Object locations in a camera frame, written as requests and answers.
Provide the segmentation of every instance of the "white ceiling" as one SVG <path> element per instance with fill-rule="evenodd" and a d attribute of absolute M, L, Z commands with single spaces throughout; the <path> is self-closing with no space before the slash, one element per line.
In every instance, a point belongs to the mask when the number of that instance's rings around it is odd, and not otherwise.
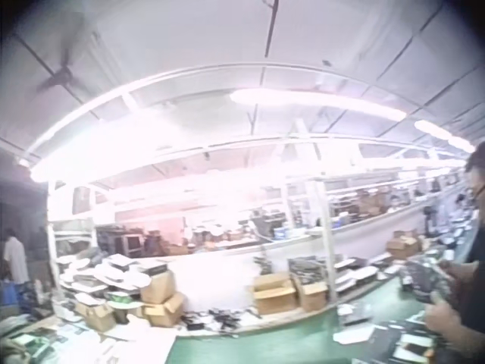
<path fill-rule="evenodd" d="M 278 6 L 269 37 L 272 4 Z M 36 85 L 49 73 L 22 42 L 57 70 L 59 44 L 70 29 L 72 11 L 82 11 L 89 27 L 77 45 L 71 69 L 92 95 L 56 86 L 35 96 Z M 416 130 L 414 120 L 425 118 L 473 143 L 485 136 L 483 49 L 440 0 L 56 1 L 32 13 L 16 34 L 21 42 L 11 39 L 7 44 L 0 77 L 0 146 L 16 154 L 80 101 L 115 86 L 184 67 L 255 61 L 317 67 L 364 82 L 317 72 L 240 67 L 163 81 L 134 92 L 133 97 L 140 105 L 161 109 L 165 120 L 197 143 L 285 135 L 295 118 L 303 118 L 314 133 L 443 147 L 446 144 Z M 402 109 L 411 117 L 395 124 L 332 108 L 254 108 L 229 100 L 230 90 L 255 86 L 361 97 Z M 73 122 L 35 154 L 46 156 L 99 119 L 115 121 L 128 112 L 121 100 L 109 102 Z M 212 156 L 208 168 L 247 166 L 271 155 L 271 150 L 230 151 L 223 158 Z M 174 163 L 159 166 L 165 177 L 179 174 Z M 177 163 L 182 171 L 204 168 L 201 162 Z M 152 167 L 143 169 L 161 176 Z"/>

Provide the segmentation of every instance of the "electronic device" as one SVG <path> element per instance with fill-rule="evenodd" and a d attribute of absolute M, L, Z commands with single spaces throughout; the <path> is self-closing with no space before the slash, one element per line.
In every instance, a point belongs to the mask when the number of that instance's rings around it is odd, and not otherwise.
<path fill-rule="evenodd" d="M 357 271 L 354 271 L 354 278 L 356 279 L 356 284 L 358 286 L 371 283 L 377 279 L 377 273 L 379 272 L 379 268 L 374 266 L 360 268 Z"/>
<path fill-rule="evenodd" d="M 434 261 L 426 256 L 410 259 L 405 267 L 412 278 L 412 292 L 416 300 L 432 303 L 431 294 L 437 292 L 446 302 L 455 307 L 450 283 L 452 278 L 447 275 Z"/>

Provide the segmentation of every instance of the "fluorescent light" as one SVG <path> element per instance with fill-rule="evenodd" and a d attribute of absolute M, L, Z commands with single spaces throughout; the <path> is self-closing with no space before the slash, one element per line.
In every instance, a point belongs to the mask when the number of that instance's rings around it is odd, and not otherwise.
<path fill-rule="evenodd" d="M 123 120 L 102 124 L 74 137 L 31 170 L 36 182 L 62 180 L 82 184 L 138 168 L 160 146 L 178 143 L 178 129 L 160 115 L 141 110 Z"/>
<path fill-rule="evenodd" d="M 430 134 L 432 137 L 441 140 L 449 140 L 452 137 L 452 134 L 449 131 L 444 130 L 442 127 L 438 127 L 437 125 L 426 120 L 416 121 L 415 127 L 423 133 Z"/>
<path fill-rule="evenodd" d="M 331 95 L 328 93 L 316 93 L 312 91 L 292 91 L 278 89 L 239 89 L 230 95 L 230 98 L 239 104 L 266 106 L 284 105 L 310 105 L 330 106 L 345 110 L 359 111 L 365 114 L 375 115 L 392 121 L 401 121 L 406 113 L 395 108 L 389 108 L 373 102 L 353 99 L 346 96 Z"/>
<path fill-rule="evenodd" d="M 18 165 L 21 165 L 22 167 L 25 167 L 25 168 L 30 168 L 30 163 L 29 163 L 29 161 L 27 161 L 27 160 L 26 160 L 26 159 L 24 159 L 24 158 L 19 159 L 19 161 L 18 161 Z"/>
<path fill-rule="evenodd" d="M 454 136 L 448 140 L 448 144 L 450 146 L 454 146 L 455 148 L 461 149 L 466 153 L 473 153 L 475 151 L 475 147 L 470 144 L 467 140 L 460 138 L 458 136 Z"/>

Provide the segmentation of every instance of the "open cardboard box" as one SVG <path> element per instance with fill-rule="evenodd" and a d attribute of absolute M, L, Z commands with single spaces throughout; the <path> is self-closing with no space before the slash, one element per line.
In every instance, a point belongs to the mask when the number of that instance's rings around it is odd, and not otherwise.
<path fill-rule="evenodd" d="M 293 276 L 300 306 L 305 312 L 319 311 L 327 305 L 328 287 L 325 282 L 302 284 L 298 276 Z"/>
<path fill-rule="evenodd" d="M 142 301 L 154 305 L 161 304 L 175 293 L 175 279 L 172 271 L 154 275 L 147 287 L 140 290 Z"/>
<path fill-rule="evenodd" d="M 105 332 L 116 326 L 113 308 L 107 303 L 97 306 L 87 306 L 84 303 L 76 302 L 76 312 L 84 318 L 89 328 L 96 331 Z"/>
<path fill-rule="evenodd" d="M 175 293 L 165 303 L 160 305 L 145 305 L 145 316 L 152 326 L 171 328 L 175 326 L 183 314 L 185 296 Z"/>
<path fill-rule="evenodd" d="M 410 256 L 418 254 L 421 251 L 421 247 L 418 239 L 401 236 L 389 240 L 386 245 L 386 250 L 395 259 L 406 260 Z"/>
<path fill-rule="evenodd" d="M 288 273 L 256 277 L 251 292 L 256 309 L 261 315 L 290 311 L 298 307 L 296 289 Z"/>

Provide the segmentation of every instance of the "green workbench surface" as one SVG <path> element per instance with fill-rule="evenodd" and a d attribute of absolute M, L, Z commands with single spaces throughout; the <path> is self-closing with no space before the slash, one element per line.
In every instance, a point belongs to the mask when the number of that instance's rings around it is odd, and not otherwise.
<path fill-rule="evenodd" d="M 406 319 L 423 309 L 410 293 L 400 290 L 394 278 L 361 298 L 372 305 L 378 323 Z M 366 343 L 340 345 L 333 341 L 339 325 L 336 310 L 257 334 L 238 338 L 179 338 L 172 348 L 169 363 L 338 363 L 343 358 L 362 354 Z"/>

